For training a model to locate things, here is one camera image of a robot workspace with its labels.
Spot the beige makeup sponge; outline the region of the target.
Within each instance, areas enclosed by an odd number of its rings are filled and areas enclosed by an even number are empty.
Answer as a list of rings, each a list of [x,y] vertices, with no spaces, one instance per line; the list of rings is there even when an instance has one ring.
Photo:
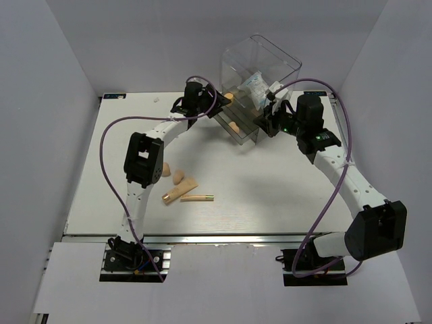
[[[181,169],[177,169],[175,170],[174,174],[173,174],[173,184],[175,186],[177,186],[183,179],[184,179],[185,173],[183,170]]]
[[[229,107],[234,102],[234,95],[230,92],[224,94],[224,97],[228,100],[226,107]]]
[[[171,169],[168,163],[163,163],[163,170],[162,170],[162,176],[164,178],[169,177],[171,175]]]
[[[238,127],[238,125],[236,124],[236,122],[232,121],[229,123],[229,127],[236,133],[239,134],[240,133],[240,128]]]

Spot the clear acrylic organizer box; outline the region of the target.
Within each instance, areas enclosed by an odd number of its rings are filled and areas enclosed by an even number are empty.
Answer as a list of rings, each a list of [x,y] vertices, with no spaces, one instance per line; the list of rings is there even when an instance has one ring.
[[[239,145],[261,141],[254,123],[269,104],[267,93],[298,78],[302,62],[259,34],[228,47],[220,61],[220,88],[231,103],[215,116]]]

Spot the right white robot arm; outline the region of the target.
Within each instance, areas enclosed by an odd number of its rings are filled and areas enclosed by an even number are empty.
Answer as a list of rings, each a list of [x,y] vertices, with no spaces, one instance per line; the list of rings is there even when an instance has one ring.
[[[302,94],[293,107],[273,93],[267,97],[269,104],[255,124],[270,137],[279,132],[294,136],[300,152],[334,185],[353,218],[345,232],[309,239],[306,264],[320,269],[333,257],[365,261],[401,249],[408,214],[405,205],[376,191],[353,162],[346,160],[347,149],[324,126],[321,98]]]

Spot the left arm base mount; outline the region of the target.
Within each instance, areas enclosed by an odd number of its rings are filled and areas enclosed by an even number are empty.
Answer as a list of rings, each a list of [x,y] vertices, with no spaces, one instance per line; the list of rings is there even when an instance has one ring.
[[[135,242],[124,242],[120,237],[107,241],[103,255],[100,282],[162,283],[169,270],[171,251],[148,248],[149,256]]]

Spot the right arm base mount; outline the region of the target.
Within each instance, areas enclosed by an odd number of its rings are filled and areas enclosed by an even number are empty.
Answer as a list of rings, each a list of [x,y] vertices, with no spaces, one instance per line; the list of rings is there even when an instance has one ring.
[[[297,278],[292,274],[292,263],[296,255],[296,249],[284,249],[275,257],[275,261],[282,266],[283,284],[285,287],[325,287],[325,286],[346,286],[348,281],[345,277],[346,268],[343,260],[311,276]],[[320,261],[312,261],[307,252],[303,252],[296,264],[296,272],[299,274],[308,273],[336,260],[335,257],[326,258]]]

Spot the cotton pad pack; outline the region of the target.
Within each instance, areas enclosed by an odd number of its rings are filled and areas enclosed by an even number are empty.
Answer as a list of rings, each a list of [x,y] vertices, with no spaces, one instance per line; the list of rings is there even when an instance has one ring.
[[[266,95],[269,88],[269,85],[263,79],[262,73],[260,71],[255,72],[242,83],[240,88],[250,94],[256,110],[259,111],[267,100]]]

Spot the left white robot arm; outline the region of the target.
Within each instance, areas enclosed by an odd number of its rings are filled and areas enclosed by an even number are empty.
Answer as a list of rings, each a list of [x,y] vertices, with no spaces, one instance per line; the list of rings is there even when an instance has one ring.
[[[183,96],[175,101],[168,117],[149,131],[131,135],[124,162],[128,211],[117,234],[122,241],[135,243],[144,238],[146,206],[153,186],[163,173],[164,149],[189,130],[197,117],[212,118],[231,102],[210,84],[188,81]]]

